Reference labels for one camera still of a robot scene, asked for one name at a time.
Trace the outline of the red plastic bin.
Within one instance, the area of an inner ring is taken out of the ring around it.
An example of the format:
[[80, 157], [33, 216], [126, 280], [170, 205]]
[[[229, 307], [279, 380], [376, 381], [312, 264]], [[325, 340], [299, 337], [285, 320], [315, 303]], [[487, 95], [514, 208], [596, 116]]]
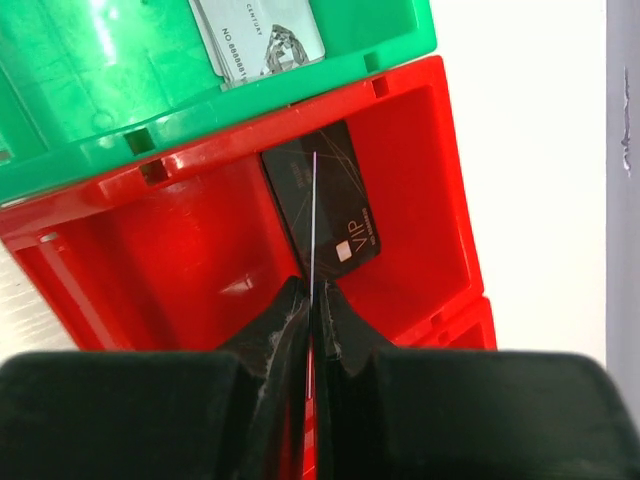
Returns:
[[[381, 244], [335, 280], [393, 340], [483, 295], [444, 61], [430, 56], [152, 160], [36, 200], [1, 235], [61, 316], [76, 352], [205, 352], [301, 269], [261, 153], [344, 120]], [[317, 448], [306, 398], [303, 463]]]
[[400, 346], [495, 350], [497, 348], [490, 302], [485, 297], [454, 311], [450, 302], [445, 308], [423, 320], [393, 342]]

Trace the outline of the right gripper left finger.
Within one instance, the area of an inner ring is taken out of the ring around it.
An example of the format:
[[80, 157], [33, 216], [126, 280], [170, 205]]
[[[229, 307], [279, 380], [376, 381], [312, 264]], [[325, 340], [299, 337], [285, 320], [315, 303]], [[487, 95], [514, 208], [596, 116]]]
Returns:
[[309, 301], [291, 277], [205, 352], [33, 352], [1, 368], [5, 479], [298, 479]]

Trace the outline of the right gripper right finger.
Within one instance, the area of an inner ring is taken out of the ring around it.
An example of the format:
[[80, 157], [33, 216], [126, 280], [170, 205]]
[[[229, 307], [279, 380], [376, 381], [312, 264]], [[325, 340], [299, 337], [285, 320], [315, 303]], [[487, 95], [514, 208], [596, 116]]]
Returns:
[[314, 288], [321, 479], [635, 479], [639, 432], [587, 357], [392, 344]]

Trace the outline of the silver VIP card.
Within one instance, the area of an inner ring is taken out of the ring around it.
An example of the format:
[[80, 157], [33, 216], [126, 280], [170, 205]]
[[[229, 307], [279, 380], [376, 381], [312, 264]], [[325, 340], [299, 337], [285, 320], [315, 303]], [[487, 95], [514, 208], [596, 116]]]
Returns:
[[325, 58], [308, 1], [192, 1], [190, 7], [224, 90]]

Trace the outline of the green plastic bin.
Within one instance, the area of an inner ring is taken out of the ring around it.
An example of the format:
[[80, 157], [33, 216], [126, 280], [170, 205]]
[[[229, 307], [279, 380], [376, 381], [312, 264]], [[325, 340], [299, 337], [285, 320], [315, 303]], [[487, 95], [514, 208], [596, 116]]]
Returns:
[[1, 200], [23, 201], [433, 52], [427, 1], [308, 1], [311, 65], [224, 90], [192, 1], [1, 5]]

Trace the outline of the dark grey card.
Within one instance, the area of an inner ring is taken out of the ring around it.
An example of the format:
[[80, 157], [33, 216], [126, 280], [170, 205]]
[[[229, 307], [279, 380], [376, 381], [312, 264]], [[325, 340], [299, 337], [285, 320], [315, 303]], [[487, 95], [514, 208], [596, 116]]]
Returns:
[[306, 398], [313, 397], [313, 309], [314, 309], [314, 282], [315, 282], [315, 258], [316, 258], [316, 210], [317, 210], [317, 151], [312, 153], [312, 182], [310, 204], [310, 248], [309, 248], [309, 312], [308, 312], [308, 354], [307, 354], [307, 380]]

